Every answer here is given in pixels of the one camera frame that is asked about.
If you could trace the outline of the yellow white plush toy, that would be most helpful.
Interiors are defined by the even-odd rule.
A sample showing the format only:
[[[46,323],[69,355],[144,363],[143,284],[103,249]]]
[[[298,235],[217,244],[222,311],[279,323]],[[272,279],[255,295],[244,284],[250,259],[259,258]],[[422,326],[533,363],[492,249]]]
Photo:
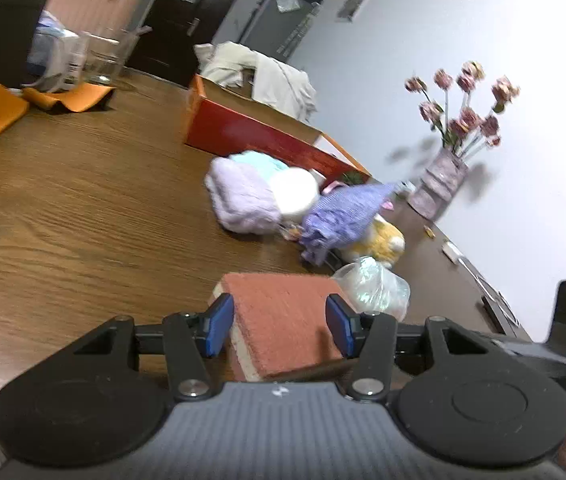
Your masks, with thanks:
[[[339,255],[348,263],[372,257],[391,269],[404,251],[405,239],[402,232],[380,214],[376,214],[360,240],[339,249]]]

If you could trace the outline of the dried pink roses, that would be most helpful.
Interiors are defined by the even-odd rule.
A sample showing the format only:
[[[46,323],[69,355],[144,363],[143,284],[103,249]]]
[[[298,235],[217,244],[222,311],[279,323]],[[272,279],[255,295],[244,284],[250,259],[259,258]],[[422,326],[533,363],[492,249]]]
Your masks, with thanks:
[[[475,61],[465,62],[455,77],[440,68],[432,82],[442,92],[442,103],[435,100],[419,76],[404,82],[407,92],[420,94],[424,99],[418,106],[420,117],[432,132],[440,134],[442,148],[459,160],[501,144],[499,118],[520,93],[520,88],[507,77],[498,78],[491,86],[492,107],[487,114],[478,114],[472,107],[472,97],[483,80],[484,69]]]

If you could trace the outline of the white charger plug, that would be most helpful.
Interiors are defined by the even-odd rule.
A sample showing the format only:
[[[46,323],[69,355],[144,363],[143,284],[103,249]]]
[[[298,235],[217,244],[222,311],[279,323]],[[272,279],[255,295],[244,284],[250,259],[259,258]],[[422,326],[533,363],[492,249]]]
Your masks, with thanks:
[[[447,240],[441,246],[441,251],[453,264],[458,264],[463,258],[463,253],[450,240]]]

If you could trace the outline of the dark entrance door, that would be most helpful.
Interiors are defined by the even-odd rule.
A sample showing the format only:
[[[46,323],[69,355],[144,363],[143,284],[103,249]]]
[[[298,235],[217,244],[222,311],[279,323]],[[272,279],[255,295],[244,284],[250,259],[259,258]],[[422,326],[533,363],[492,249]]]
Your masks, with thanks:
[[[194,47],[209,44],[235,0],[154,0],[144,24],[150,28],[126,66],[188,87],[198,71]]]

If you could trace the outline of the purple checked cloth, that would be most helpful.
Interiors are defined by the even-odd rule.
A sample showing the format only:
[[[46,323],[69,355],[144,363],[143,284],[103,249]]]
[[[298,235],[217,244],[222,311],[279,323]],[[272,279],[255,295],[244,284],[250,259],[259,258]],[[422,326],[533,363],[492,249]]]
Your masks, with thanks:
[[[333,249],[360,240],[392,192],[393,183],[372,183],[338,186],[322,196],[301,222],[302,258],[322,266]]]

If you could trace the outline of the cream jacket on chair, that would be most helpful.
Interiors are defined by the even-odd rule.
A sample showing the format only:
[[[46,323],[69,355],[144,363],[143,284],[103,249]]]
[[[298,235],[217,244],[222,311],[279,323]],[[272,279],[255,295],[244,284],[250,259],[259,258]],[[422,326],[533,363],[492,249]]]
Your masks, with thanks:
[[[316,111],[316,91],[303,70],[232,41],[195,44],[199,75],[217,86],[308,122]]]

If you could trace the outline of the grey refrigerator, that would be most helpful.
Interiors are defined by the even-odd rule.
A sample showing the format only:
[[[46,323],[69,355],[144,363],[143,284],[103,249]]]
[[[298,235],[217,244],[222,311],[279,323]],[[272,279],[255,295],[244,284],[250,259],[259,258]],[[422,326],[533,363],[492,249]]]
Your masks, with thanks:
[[[286,63],[309,30],[323,0],[260,0],[237,42]]]

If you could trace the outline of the clear plastic bag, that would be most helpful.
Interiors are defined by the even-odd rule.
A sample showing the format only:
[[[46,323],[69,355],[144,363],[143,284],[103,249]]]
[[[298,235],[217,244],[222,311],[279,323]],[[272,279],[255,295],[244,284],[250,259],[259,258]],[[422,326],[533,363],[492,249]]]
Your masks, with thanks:
[[[408,313],[411,287],[372,257],[348,263],[332,275],[358,313],[392,315],[402,322]]]

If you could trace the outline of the lavender fluffy towel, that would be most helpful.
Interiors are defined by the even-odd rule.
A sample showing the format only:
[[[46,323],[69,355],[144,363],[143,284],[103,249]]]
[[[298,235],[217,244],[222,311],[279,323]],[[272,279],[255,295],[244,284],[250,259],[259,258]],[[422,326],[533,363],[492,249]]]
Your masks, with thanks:
[[[281,211],[259,171],[233,159],[212,160],[204,185],[214,214],[222,228],[237,234],[273,233]]]

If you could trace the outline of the red cardboard box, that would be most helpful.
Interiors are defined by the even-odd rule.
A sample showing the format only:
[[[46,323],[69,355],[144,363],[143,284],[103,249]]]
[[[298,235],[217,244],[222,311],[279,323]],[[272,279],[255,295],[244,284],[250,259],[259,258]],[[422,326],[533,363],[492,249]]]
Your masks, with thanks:
[[[326,183],[364,183],[371,175],[330,136],[264,104],[195,76],[184,114],[184,142],[217,156],[244,151],[315,170]]]

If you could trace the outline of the pink textured vase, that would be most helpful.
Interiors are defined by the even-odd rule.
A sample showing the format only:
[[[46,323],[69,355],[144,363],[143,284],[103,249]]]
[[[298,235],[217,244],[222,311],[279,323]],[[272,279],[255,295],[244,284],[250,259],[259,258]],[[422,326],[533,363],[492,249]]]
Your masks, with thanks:
[[[437,220],[447,209],[468,174],[468,166],[448,148],[442,148],[420,177],[408,204],[427,220]]]

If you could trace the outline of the glass jar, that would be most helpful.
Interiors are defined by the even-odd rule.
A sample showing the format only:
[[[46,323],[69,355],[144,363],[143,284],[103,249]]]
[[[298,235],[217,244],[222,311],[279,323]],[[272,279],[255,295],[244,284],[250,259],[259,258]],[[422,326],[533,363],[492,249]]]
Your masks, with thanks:
[[[115,37],[85,34],[86,52],[82,79],[88,84],[112,87],[131,55],[138,35],[120,30]]]

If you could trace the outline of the orange scouring sponge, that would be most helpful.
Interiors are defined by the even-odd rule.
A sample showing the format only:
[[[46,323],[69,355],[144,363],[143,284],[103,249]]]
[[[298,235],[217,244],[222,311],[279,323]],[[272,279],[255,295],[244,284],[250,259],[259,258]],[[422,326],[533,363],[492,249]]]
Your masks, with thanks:
[[[325,321],[325,303],[344,292],[321,275],[229,273],[212,299],[230,294],[234,321],[225,344],[240,382],[332,380],[352,364],[336,348]]]

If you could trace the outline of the light blue plush toy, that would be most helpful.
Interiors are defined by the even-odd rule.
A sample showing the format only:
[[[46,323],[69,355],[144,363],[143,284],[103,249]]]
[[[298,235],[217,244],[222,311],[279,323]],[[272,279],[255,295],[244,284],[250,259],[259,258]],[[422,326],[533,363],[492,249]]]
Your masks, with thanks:
[[[244,151],[238,154],[232,154],[228,156],[228,158],[238,164],[254,167],[264,174],[266,172],[270,174],[271,172],[282,171],[288,168],[281,160],[257,151]]]

